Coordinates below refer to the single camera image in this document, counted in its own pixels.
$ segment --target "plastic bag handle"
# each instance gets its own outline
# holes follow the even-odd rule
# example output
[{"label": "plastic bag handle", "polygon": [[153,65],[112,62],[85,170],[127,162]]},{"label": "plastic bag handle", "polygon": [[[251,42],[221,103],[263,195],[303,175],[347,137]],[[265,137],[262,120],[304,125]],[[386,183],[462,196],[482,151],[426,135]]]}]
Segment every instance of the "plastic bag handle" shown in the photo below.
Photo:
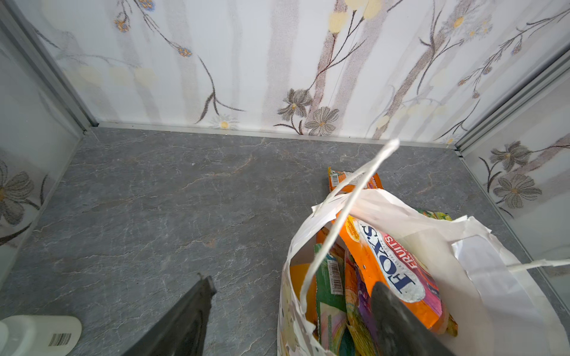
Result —
[{"label": "plastic bag handle", "polygon": [[400,140],[397,138],[395,140],[390,140],[382,149],[378,152],[376,157],[374,157],[370,162],[363,165],[361,168],[358,168],[354,173],[347,176],[345,180],[340,182],[336,188],[331,191],[331,193],[325,198],[325,200],[319,205],[319,207],[315,210],[315,213],[325,204],[327,204],[335,195],[347,184],[349,184],[353,179],[363,175],[360,182],[356,185],[354,190],[349,193],[351,196],[348,198],[343,210],[341,211],[339,217],[336,219],[335,224],[332,226],[332,229],[327,235],[327,238],[323,242],[323,247],[320,251],[315,255],[315,259],[309,266],[307,274],[305,275],[305,279],[303,280],[303,286],[301,287],[301,293],[299,295],[299,301],[301,302],[301,311],[304,313],[307,312],[307,293],[309,291],[309,287],[311,286],[311,280],[313,276],[317,273],[317,269],[319,269],[320,264],[323,260],[327,257],[328,252],[330,251],[331,247],[334,245],[336,238],[339,235],[340,229],[344,226],[344,223],[347,220],[348,214],[352,207],[354,206],[356,199],[358,199],[360,195],[360,191],[364,188],[364,186],[368,183],[370,178],[376,173],[376,170],[380,166],[382,162],[390,155],[398,149],[400,146]]},{"label": "plastic bag handle", "polygon": [[533,261],[530,263],[525,264],[515,264],[508,266],[507,269],[509,272],[518,272],[518,271],[526,271],[527,269],[536,268],[536,267],[557,267],[557,266],[564,266],[570,264],[570,259],[566,260],[538,260]]}]

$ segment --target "gray marble floor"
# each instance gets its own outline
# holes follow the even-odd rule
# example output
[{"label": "gray marble floor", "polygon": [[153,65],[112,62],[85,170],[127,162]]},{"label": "gray marble floor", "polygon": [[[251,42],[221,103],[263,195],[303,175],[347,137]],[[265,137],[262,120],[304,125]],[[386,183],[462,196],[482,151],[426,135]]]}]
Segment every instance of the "gray marble floor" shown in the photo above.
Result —
[{"label": "gray marble floor", "polygon": [[[0,293],[0,318],[77,316],[71,355],[120,355],[214,277],[205,355],[274,355],[289,242],[377,145],[95,128]],[[401,147],[379,171],[405,203],[473,215],[525,257],[452,150]],[[563,307],[555,308],[570,325]]]}]

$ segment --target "white plastic bottle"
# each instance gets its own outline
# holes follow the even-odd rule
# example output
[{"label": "white plastic bottle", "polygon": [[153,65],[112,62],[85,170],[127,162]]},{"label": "white plastic bottle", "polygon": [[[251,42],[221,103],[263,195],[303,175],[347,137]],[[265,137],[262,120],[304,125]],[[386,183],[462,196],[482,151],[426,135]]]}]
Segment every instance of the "white plastic bottle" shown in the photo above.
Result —
[{"label": "white plastic bottle", "polygon": [[81,330],[75,317],[12,316],[0,321],[0,356],[65,356]]}]

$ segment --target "orange snack wrapper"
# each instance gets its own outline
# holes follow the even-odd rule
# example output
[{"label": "orange snack wrapper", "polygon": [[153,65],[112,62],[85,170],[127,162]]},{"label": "orange snack wrapper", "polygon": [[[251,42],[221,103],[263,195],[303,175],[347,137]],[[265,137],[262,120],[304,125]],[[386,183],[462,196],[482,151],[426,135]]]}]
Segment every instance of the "orange snack wrapper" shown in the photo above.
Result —
[{"label": "orange snack wrapper", "polygon": [[326,227],[322,227],[317,231],[317,244],[324,244],[324,239],[327,238],[329,231]]},{"label": "orange snack wrapper", "polygon": [[435,280],[393,237],[350,215],[340,237],[360,268],[370,295],[375,283],[382,282],[426,328],[438,334],[450,329],[457,335],[457,324],[450,319]]},{"label": "orange snack wrapper", "polygon": [[[303,263],[289,267],[289,273],[291,274],[291,283],[293,284],[293,291],[295,292],[297,299],[300,299],[301,286],[303,285],[305,275],[307,274],[310,265],[310,263]],[[317,281],[313,276],[313,279],[311,280],[311,286],[309,287],[309,291],[307,293],[307,312],[305,313],[305,318],[315,325],[317,325],[318,319],[316,296]]]},{"label": "orange snack wrapper", "polygon": [[[329,167],[328,168],[328,187],[329,187],[330,191],[333,191],[333,189],[337,185],[339,185],[340,182],[345,180],[347,178],[347,175],[349,175],[350,173],[351,172],[332,170]],[[353,191],[354,188],[356,188],[356,185],[358,184],[358,182],[360,181],[360,178],[361,177],[354,179],[350,184],[348,184],[347,186],[342,188],[341,191],[346,192],[346,193],[350,193],[351,191]],[[380,182],[380,176],[378,175],[378,173],[376,173],[375,175],[372,176],[372,178],[370,178],[367,186],[365,186],[364,189],[384,189],[382,187],[382,182]]]}]

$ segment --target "barcode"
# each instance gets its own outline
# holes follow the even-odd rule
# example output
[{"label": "barcode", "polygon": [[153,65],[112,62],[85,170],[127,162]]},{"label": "barcode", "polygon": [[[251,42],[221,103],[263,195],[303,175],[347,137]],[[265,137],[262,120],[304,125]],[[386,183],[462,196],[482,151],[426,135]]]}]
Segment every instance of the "barcode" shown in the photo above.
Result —
[{"label": "barcode", "polygon": [[71,339],[71,334],[54,334],[51,337],[50,344],[48,346],[63,346],[67,345]]},{"label": "barcode", "polygon": [[333,187],[339,185],[339,175],[336,173],[331,174],[331,182]]},{"label": "barcode", "polygon": [[331,294],[342,296],[344,294],[343,281],[340,279],[339,263],[334,260],[327,260],[328,279],[331,282]]}]

